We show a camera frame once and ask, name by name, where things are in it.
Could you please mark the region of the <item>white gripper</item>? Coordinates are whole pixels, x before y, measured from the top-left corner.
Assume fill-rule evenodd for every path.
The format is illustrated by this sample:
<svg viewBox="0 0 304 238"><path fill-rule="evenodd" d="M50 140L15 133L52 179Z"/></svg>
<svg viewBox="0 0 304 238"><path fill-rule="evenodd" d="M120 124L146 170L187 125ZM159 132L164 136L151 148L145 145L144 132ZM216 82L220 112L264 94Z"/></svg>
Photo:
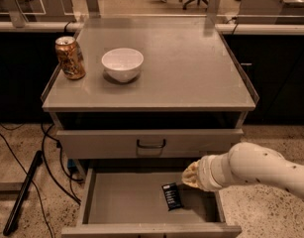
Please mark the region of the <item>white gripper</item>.
<svg viewBox="0 0 304 238"><path fill-rule="evenodd" d="M203 157L182 173L184 184L204 191L218 191L230 185L230 167L226 154Z"/></svg>

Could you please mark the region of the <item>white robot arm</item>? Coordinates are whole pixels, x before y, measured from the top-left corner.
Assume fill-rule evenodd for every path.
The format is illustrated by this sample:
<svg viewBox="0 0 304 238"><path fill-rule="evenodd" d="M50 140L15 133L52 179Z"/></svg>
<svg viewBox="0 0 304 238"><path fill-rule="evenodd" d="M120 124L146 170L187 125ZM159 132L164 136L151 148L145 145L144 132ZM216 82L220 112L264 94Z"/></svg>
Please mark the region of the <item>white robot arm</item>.
<svg viewBox="0 0 304 238"><path fill-rule="evenodd" d="M225 154L204 156L189 165L181 179L184 184L204 191L260 183L304 200L304 166L253 143L239 143Z"/></svg>

